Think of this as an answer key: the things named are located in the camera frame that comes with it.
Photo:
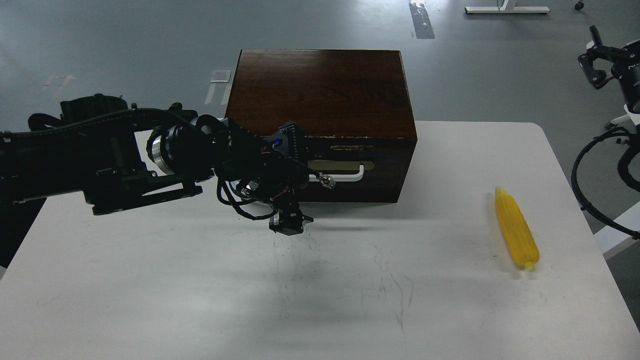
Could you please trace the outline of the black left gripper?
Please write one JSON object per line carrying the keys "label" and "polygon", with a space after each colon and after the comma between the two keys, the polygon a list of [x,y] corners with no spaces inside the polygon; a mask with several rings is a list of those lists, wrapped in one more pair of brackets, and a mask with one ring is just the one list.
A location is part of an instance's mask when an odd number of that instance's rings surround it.
{"label": "black left gripper", "polygon": [[267,137],[214,116],[199,116],[198,129],[212,143],[219,201],[252,221],[270,218],[269,229],[275,233],[300,235],[314,222],[302,212],[296,190],[309,183],[336,187],[333,175],[308,166],[306,135],[295,121]]}

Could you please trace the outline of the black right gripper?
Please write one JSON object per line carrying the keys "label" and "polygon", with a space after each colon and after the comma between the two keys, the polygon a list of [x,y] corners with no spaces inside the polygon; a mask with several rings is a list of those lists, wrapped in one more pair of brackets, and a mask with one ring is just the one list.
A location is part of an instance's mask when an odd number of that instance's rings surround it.
{"label": "black right gripper", "polygon": [[[596,25],[589,27],[592,45],[586,47],[585,53],[578,56],[586,80],[595,89],[603,88],[611,79],[616,79],[621,87],[625,105],[631,113],[640,109],[640,41],[626,44],[622,48],[609,47],[602,43]],[[594,68],[595,60],[606,60],[612,64],[608,75],[605,70]]]}

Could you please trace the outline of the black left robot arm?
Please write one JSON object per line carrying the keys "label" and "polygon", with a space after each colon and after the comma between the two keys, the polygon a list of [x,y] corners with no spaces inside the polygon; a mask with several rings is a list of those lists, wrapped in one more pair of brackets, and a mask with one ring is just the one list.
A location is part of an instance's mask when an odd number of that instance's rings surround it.
{"label": "black left robot arm", "polygon": [[27,122],[28,132],[1,133],[4,269],[52,196],[83,193],[94,215],[107,215],[199,195],[200,183],[215,178],[220,203],[290,236],[313,221],[296,192],[311,178],[336,186],[309,166],[306,137],[294,121],[262,137],[179,102],[139,108],[98,93],[63,101],[60,117],[37,112]]}

